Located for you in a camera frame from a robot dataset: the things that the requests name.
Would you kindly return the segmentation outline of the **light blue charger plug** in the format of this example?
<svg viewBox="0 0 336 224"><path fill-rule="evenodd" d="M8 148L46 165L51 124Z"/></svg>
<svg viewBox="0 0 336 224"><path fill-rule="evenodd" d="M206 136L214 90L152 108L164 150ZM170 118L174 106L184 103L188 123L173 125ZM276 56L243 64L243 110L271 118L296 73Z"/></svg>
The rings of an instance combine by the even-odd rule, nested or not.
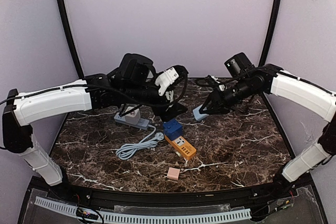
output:
<svg viewBox="0 0 336 224"><path fill-rule="evenodd" d="M194 118L196 121L202 121L203 119L205 119L206 117L208 117L208 114L206 113L203 113L201 114L200 113L200 108L201 108L201 105L196 107L194 110L193 110L193 115L194 115Z"/></svg>

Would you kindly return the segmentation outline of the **dark blue cube socket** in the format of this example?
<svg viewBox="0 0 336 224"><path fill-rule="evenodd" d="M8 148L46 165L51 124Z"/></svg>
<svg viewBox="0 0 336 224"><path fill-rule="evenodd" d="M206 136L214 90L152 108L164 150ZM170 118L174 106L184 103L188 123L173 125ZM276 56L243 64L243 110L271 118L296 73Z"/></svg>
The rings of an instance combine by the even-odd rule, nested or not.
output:
<svg viewBox="0 0 336 224"><path fill-rule="evenodd" d="M173 141L183 135L183 125L176 119L164 122L163 133L170 141Z"/></svg>

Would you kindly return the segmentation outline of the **grey-blue power strip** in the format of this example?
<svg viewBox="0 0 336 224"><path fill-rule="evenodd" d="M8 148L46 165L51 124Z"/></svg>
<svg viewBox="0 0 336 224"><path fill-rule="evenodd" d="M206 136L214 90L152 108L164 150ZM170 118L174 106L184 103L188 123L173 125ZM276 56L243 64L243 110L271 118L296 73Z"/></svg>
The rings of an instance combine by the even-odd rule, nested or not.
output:
<svg viewBox="0 0 336 224"><path fill-rule="evenodd" d="M140 113L130 113L125 116L120 116L119 113L117 113L114 116L114 120L116 123L124 124L142 130L147 130L150 124L150 121L148 119L141 118Z"/></svg>

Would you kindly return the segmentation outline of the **white cube socket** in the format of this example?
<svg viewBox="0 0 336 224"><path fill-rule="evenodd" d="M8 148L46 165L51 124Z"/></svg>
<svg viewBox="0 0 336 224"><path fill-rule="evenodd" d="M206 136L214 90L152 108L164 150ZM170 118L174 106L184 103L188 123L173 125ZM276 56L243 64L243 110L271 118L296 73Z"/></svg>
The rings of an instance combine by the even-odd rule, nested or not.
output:
<svg viewBox="0 0 336 224"><path fill-rule="evenodd" d="M123 116L125 122L132 125L136 125L141 118L140 110L136 109L134 106L128 106L125 113L126 115Z"/></svg>

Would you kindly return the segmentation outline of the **orange power strip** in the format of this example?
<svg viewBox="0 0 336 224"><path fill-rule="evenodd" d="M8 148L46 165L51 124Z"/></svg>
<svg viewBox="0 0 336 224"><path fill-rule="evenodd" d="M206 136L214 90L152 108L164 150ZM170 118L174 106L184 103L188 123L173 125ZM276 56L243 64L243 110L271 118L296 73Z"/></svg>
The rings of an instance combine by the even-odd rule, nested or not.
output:
<svg viewBox="0 0 336 224"><path fill-rule="evenodd" d="M179 136L174 140L170 140L166 135L164 138L168 143L178 151L186 160L190 160L196 155L196 148L191 145L184 137Z"/></svg>

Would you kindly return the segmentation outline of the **pink charger plug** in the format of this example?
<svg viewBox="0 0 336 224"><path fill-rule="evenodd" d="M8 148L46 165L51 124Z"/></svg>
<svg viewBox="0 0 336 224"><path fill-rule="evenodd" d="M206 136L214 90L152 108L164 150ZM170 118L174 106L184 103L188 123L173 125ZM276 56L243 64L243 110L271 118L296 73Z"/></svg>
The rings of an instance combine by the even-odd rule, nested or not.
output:
<svg viewBox="0 0 336 224"><path fill-rule="evenodd" d="M166 175L167 179L178 180L180 171L178 168L169 167Z"/></svg>

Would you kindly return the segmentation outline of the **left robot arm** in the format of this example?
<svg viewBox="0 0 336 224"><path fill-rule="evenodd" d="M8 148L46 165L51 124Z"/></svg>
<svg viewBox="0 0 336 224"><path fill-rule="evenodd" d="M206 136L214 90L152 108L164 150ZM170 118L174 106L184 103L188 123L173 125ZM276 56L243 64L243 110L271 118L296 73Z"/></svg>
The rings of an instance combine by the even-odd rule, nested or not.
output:
<svg viewBox="0 0 336 224"><path fill-rule="evenodd" d="M186 87L178 98L174 88L187 83L188 71L180 65L172 66L149 80L152 67L144 70L140 78L121 77L116 70L108 75L94 74L83 79L36 92L9 91L2 114L3 150L21 156L36 171L54 193L63 201L74 197L74 189L66 183L62 171L38 143L31 123L52 116L76 111L90 111L116 106L124 115L127 104L136 108L149 106L163 122L186 112L179 103Z"/></svg>

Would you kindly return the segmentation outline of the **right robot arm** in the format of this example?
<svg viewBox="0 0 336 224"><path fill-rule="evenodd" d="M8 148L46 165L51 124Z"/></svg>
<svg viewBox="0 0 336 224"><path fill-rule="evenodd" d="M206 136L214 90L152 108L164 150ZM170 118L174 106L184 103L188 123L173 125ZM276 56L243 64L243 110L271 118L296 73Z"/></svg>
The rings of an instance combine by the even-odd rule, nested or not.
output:
<svg viewBox="0 0 336 224"><path fill-rule="evenodd" d="M335 171L335 66L309 62L284 68L248 66L230 80L212 77L197 83L212 89L202 114L226 114L244 98L263 93L279 116L296 157L280 177L294 182L310 173L319 186L331 184Z"/></svg>

